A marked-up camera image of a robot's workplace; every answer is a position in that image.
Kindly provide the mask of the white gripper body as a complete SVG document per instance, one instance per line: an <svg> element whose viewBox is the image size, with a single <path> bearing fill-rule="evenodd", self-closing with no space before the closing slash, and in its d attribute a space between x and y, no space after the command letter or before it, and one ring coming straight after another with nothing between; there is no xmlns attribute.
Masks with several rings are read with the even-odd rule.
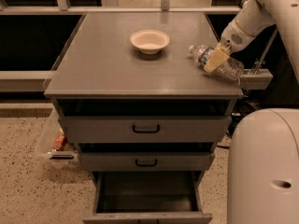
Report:
<svg viewBox="0 0 299 224"><path fill-rule="evenodd" d="M233 19L221 34L221 43L232 53L245 49L255 38L254 25L249 21Z"/></svg>

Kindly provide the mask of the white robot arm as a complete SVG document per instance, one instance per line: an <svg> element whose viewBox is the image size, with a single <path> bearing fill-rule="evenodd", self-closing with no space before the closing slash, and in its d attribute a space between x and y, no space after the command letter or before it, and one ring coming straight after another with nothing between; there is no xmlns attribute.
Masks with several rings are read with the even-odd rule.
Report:
<svg viewBox="0 0 299 224"><path fill-rule="evenodd" d="M221 35L230 52L275 24L299 79L299 0L242 0ZM299 110L269 108L244 117L228 160L227 224L299 224Z"/></svg>

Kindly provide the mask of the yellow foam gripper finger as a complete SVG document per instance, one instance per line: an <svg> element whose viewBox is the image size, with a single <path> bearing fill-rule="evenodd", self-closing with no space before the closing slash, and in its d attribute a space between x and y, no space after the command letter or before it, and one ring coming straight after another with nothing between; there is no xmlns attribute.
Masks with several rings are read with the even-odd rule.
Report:
<svg viewBox="0 0 299 224"><path fill-rule="evenodd" d="M204 70L208 73L212 73L220 65L227 62L230 58L230 51L226 47L216 48L211 56L207 59L207 63L204 66Z"/></svg>

